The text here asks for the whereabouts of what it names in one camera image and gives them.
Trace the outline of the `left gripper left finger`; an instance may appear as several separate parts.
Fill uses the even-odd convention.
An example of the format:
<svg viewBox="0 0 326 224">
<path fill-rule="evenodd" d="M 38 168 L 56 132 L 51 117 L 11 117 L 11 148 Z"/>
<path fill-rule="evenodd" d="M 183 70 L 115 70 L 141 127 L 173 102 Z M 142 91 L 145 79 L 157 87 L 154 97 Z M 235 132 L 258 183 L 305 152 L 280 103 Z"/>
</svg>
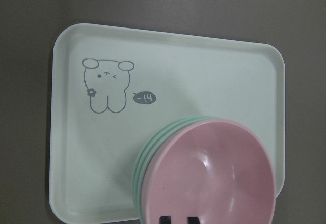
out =
<svg viewBox="0 0 326 224">
<path fill-rule="evenodd" d="M 159 218 L 159 224 L 171 224 L 171 216 L 161 216 Z"/>
</svg>

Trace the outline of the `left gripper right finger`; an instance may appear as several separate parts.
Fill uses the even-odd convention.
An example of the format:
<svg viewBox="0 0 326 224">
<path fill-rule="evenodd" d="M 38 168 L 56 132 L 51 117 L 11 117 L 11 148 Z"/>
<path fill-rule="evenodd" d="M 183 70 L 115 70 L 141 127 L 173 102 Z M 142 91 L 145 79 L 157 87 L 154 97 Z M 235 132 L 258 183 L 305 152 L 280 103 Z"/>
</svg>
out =
<svg viewBox="0 0 326 224">
<path fill-rule="evenodd" d="M 196 216 L 190 216 L 187 218 L 188 224 L 199 224 L 199 219 Z"/>
</svg>

